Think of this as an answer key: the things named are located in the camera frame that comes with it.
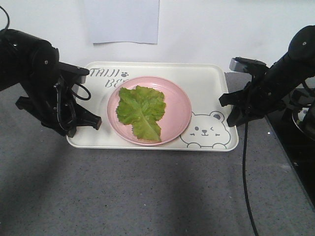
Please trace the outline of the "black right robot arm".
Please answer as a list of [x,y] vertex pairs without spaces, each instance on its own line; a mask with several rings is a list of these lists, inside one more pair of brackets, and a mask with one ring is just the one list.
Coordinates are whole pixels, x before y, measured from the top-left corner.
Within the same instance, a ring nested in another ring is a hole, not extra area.
[[219,98],[221,106],[233,107],[226,120],[228,126],[239,126],[281,110],[284,108],[282,99],[315,75],[315,28],[306,26],[299,30],[288,51],[271,67],[258,60],[235,57],[229,68],[250,74],[252,80],[242,90]]

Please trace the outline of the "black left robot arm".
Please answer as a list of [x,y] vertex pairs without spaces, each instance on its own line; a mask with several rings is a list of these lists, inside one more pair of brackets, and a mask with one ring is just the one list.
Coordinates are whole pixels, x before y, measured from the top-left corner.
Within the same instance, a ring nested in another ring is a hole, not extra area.
[[46,40],[15,29],[0,34],[0,89],[20,84],[27,96],[17,100],[18,109],[62,136],[73,137],[78,126],[100,128],[101,117],[77,104],[81,96],[72,90],[88,74],[60,62],[58,49]]

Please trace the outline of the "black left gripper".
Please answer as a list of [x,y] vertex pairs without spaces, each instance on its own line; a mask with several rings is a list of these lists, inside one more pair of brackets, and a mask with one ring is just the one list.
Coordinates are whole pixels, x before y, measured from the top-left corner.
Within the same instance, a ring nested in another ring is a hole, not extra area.
[[20,97],[16,106],[37,118],[45,127],[62,136],[73,138],[76,126],[90,126],[99,130],[102,120],[76,104],[72,87],[63,79],[58,63],[52,69],[32,72],[21,81],[28,97]]

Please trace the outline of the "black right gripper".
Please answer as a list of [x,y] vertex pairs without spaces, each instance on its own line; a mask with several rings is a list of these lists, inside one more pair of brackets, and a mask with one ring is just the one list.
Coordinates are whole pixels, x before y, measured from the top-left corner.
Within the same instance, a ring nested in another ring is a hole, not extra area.
[[224,93],[219,102],[222,107],[233,105],[227,118],[229,127],[240,126],[263,118],[266,114],[283,110],[285,104],[285,76],[274,73],[252,76],[243,90]]

